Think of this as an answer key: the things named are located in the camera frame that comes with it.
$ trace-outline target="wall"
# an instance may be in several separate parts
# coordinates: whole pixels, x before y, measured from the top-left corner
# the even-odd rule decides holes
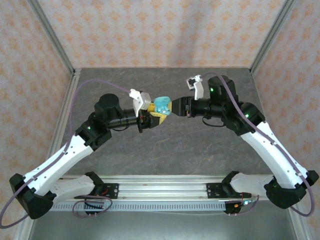
[[[320,174],[320,1],[297,1],[254,75],[263,111],[279,139],[303,166]],[[320,181],[312,187],[320,236]],[[308,197],[304,201],[310,209]]]
[[[75,68],[249,68],[285,0],[40,0]]]
[[[0,209],[12,196],[9,178],[48,153],[70,75],[25,0],[0,1]],[[18,220],[14,201],[2,224]],[[16,228],[0,229],[0,239]]]

